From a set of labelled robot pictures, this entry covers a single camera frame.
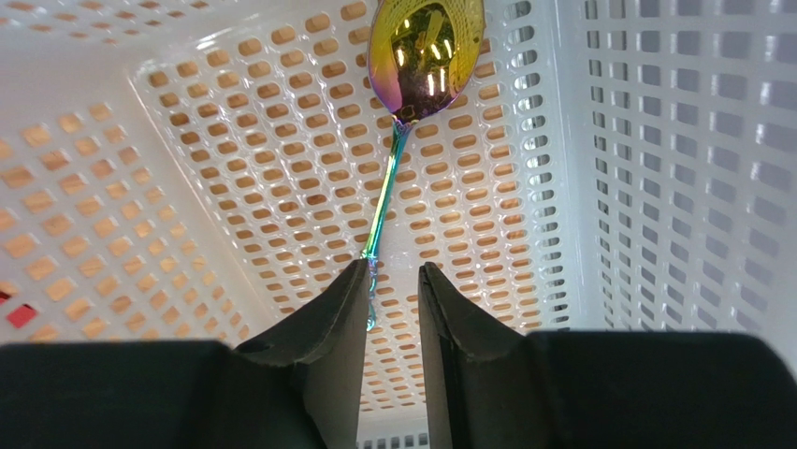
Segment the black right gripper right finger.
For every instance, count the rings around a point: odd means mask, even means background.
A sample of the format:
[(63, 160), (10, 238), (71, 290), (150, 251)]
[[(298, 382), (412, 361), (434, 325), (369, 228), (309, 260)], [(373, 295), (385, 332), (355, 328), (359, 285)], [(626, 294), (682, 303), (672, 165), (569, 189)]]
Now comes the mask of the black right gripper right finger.
[(796, 383), (764, 341), (714, 332), (521, 335), (432, 263), (418, 297), (435, 448), (792, 448)]

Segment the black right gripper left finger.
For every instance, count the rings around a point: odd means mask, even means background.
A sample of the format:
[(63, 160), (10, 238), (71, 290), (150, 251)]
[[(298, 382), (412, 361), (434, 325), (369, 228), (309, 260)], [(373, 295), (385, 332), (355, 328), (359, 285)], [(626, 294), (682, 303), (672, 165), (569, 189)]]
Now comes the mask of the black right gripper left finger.
[(230, 347), (217, 340), (6, 344), (5, 448), (352, 448), (368, 265)]

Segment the iridescent rainbow spoon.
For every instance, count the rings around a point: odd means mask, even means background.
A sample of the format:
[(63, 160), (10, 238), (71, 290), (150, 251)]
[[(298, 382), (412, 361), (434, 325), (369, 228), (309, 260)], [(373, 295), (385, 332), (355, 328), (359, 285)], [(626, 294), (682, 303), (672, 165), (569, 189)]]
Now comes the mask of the iridescent rainbow spoon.
[(370, 86), (391, 117), (392, 142), (368, 239), (361, 252), (378, 283), (379, 247), (400, 159), (413, 129), (448, 109), (474, 72), (485, 32), (479, 0), (394, 0), (378, 6), (370, 28)]

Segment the red paper napkin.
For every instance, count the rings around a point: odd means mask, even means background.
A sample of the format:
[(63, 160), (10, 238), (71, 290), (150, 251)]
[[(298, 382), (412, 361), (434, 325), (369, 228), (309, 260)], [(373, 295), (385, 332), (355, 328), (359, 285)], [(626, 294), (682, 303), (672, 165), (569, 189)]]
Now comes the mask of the red paper napkin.
[(18, 292), (1, 289), (1, 319), (14, 329), (27, 327), (40, 315), (36, 306)]

